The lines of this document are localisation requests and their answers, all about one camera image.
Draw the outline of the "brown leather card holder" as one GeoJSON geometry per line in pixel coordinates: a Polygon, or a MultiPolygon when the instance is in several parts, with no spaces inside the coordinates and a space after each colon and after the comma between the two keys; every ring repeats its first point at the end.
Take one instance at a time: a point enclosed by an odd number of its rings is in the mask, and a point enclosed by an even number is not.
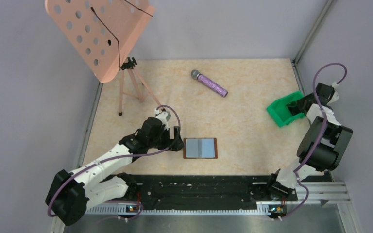
{"type": "Polygon", "coordinates": [[[184,138],[184,159],[217,159],[216,138],[184,138]]]}

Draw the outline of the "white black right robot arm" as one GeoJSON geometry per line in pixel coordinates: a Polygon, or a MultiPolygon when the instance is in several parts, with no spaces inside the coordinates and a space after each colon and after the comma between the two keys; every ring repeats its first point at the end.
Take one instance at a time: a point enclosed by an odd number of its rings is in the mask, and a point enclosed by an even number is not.
{"type": "Polygon", "coordinates": [[[311,94],[304,96],[297,91],[275,100],[266,108],[279,127],[303,117],[310,123],[297,149],[296,159],[270,176],[265,187],[269,199],[287,198],[295,192],[298,182],[337,168],[353,135],[353,130],[339,123],[329,107],[338,99],[333,86],[318,83],[311,94]]]}

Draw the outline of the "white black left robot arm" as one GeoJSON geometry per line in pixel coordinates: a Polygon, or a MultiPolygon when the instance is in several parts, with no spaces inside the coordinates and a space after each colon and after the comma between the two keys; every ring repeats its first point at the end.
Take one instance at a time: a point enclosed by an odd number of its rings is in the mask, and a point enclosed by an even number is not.
{"type": "Polygon", "coordinates": [[[70,172],[57,172],[45,199],[48,216],[70,226],[98,204],[115,198],[132,200],[136,187],[128,175],[108,176],[140,157],[150,156],[150,149],[157,149],[155,154],[180,151],[184,146],[181,126],[170,128],[169,118],[165,112],[149,117],[135,133],[123,137],[98,159],[70,172]]]}

